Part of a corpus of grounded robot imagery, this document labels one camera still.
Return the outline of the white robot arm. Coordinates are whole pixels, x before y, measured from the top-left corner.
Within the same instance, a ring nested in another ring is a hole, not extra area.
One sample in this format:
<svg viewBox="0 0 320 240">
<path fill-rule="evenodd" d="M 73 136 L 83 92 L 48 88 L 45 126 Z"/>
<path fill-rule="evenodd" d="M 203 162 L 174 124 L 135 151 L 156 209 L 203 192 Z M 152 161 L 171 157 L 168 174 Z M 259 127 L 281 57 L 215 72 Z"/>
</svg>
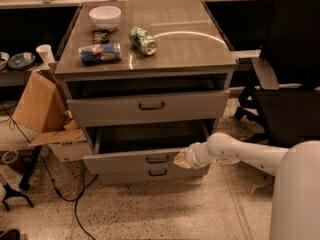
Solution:
<svg viewBox="0 0 320 240">
<path fill-rule="evenodd" d="M 291 148 L 245 143 L 214 133 L 182 149 L 174 163 L 185 169 L 242 161 L 275 177 L 270 240 L 320 240 L 320 142 Z"/>
</svg>

